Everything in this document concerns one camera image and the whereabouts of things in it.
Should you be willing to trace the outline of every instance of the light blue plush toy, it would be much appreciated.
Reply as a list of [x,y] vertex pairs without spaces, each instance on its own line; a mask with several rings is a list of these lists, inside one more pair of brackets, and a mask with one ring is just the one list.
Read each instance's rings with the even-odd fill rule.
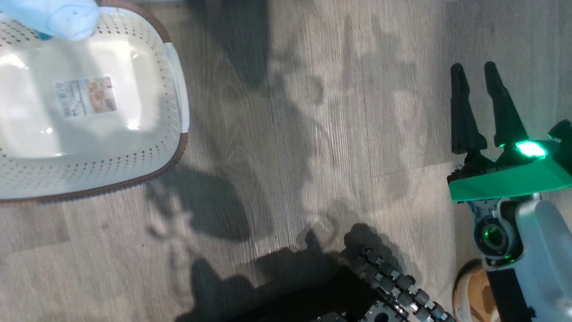
[[93,34],[100,16],[94,0],[0,0],[0,11],[37,30],[44,40],[84,40]]

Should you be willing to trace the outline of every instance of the product label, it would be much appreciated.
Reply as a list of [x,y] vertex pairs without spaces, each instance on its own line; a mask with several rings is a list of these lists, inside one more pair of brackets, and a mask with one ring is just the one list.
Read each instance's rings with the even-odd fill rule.
[[65,81],[54,85],[59,108],[65,118],[117,110],[110,76]]

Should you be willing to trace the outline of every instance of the laundry basket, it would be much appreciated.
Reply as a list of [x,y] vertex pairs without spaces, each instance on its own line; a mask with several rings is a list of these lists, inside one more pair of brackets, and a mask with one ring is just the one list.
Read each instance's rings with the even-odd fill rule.
[[169,35],[133,3],[99,4],[82,42],[42,41],[0,14],[0,203],[122,189],[184,152],[189,102]]

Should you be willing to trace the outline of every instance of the tan shoe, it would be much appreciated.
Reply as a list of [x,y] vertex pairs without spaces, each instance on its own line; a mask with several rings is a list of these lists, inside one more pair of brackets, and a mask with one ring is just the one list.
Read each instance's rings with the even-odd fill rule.
[[453,314],[457,322],[501,322],[480,260],[470,261],[459,271],[453,290]]

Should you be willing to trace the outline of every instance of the glowing green led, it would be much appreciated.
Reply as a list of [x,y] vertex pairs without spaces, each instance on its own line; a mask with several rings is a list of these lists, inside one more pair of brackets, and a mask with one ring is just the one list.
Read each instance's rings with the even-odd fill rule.
[[518,150],[529,157],[537,156],[543,158],[546,156],[546,150],[544,150],[540,144],[532,141],[524,141],[517,143]]

